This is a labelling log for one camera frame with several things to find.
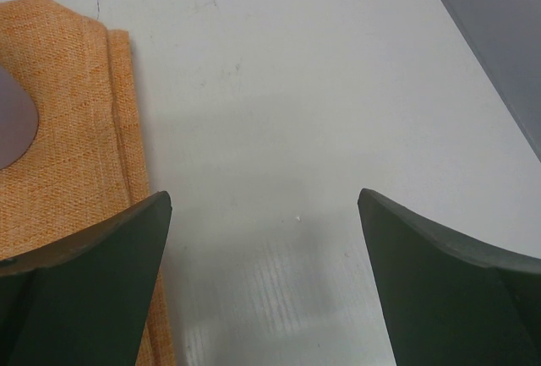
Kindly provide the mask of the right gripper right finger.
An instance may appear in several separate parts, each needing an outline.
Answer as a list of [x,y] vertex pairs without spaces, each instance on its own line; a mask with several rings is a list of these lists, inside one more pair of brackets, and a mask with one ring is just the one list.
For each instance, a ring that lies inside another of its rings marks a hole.
[[358,198],[399,365],[537,365],[540,261],[431,221],[384,195]]

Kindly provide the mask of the lilac plastic cup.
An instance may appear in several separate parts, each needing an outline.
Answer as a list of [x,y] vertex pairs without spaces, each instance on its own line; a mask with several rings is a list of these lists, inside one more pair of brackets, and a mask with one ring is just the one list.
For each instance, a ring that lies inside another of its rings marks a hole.
[[1,67],[1,168],[16,162],[33,142],[39,115],[35,103],[12,74]]

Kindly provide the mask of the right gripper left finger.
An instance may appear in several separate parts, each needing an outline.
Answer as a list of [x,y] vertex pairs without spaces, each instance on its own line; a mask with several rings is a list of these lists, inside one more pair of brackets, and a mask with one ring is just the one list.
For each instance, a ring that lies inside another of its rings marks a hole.
[[172,216],[161,191],[1,262],[3,365],[133,365]]

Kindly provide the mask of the orange cloth napkin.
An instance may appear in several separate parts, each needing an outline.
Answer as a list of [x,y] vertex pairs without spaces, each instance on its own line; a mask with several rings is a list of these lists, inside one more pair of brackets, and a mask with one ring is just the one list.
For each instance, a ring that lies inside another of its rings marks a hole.
[[[29,149],[1,168],[1,262],[105,221],[149,190],[129,36],[53,0],[1,6],[1,67],[36,105]],[[161,266],[133,365],[176,362]]]

